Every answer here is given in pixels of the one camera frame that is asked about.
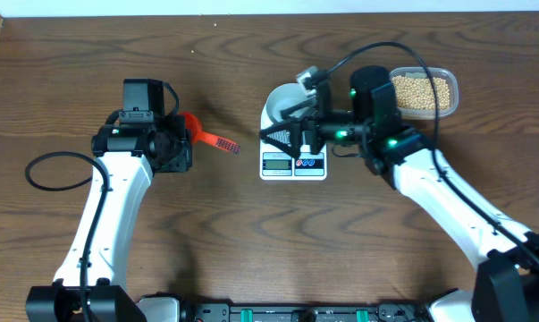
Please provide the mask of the red plastic measuring scoop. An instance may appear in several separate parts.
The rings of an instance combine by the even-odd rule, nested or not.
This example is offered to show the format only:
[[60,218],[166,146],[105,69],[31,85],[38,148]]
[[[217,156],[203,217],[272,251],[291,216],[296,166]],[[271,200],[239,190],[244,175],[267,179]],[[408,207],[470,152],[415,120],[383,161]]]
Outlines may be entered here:
[[182,112],[181,115],[184,117],[186,128],[190,131],[192,144],[201,141],[207,145],[235,155],[240,153],[240,145],[235,141],[204,131],[201,121],[199,121],[194,114]]

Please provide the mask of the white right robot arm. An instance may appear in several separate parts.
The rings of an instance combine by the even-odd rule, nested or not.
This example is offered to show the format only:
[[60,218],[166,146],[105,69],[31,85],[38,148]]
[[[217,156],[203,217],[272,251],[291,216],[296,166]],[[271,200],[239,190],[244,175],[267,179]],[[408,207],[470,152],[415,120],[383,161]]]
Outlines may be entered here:
[[265,102],[262,176],[311,176],[329,143],[355,145],[366,167],[412,199],[452,238],[476,271],[470,291],[430,303],[433,321],[539,321],[539,233],[502,214],[448,164],[422,132],[405,124],[381,66],[350,78],[352,108],[332,107],[325,71],[310,68]]

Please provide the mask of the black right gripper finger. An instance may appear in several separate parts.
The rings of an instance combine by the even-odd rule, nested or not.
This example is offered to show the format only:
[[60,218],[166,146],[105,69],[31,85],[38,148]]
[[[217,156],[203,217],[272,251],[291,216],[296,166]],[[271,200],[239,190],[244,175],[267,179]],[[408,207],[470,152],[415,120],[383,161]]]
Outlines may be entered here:
[[259,132],[260,139],[269,145],[278,148],[281,152],[292,158],[300,157],[302,146],[301,123],[297,121],[283,121],[274,124]]
[[312,108],[315,104],[316,104],[316,101],[314,99],[307,99],[307,100],[301,101],[301,102],[297,103],[294,106],[283,109],[280,112],[281,118],[282,119],[290,119],[290,118],[292,118],[292,115],[295,112],[297,112],[299,110],[302,110],[302,109],[305,109],[305,108]]

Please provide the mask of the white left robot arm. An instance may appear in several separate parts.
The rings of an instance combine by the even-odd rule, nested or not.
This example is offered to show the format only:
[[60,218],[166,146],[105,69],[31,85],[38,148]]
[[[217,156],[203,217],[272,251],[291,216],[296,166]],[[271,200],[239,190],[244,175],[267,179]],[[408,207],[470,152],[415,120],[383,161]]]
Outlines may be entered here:
[[188,316],[172,295],[134,301],[126,292],[132,235],[156,174],[192,166],[190,131],[179,109],[164,109],[173,87],[161,80],[127,79],[123,107],[91,141],[88,200],[72,246],[49,286],[33,286],[31,321],[181,321]]

